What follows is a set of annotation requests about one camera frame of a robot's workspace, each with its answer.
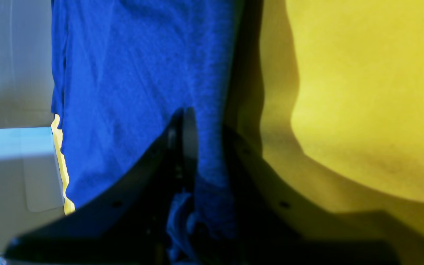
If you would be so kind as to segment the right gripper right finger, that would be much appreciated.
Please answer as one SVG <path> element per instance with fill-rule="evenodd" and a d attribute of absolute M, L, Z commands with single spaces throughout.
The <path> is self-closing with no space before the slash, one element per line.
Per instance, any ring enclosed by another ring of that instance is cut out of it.
<path fill-rule="evenodd" d="M 265 265 L 424 265 L 424 204 L 360 185 L 304 154 L 289 127 L 271 145 L 222 128 L 251 260 Z"/>

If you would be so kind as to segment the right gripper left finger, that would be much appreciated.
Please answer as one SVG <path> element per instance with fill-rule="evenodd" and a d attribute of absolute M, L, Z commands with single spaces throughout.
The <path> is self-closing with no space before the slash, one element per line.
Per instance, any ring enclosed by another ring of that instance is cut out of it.
<path fill-rule="evenodd" d="M 193 108 L 180 108 L 139 161 L 104 193 L 14 238 L 5 265 L 168 265 L 173 197 L 192 191 L 198 139 Z"/>

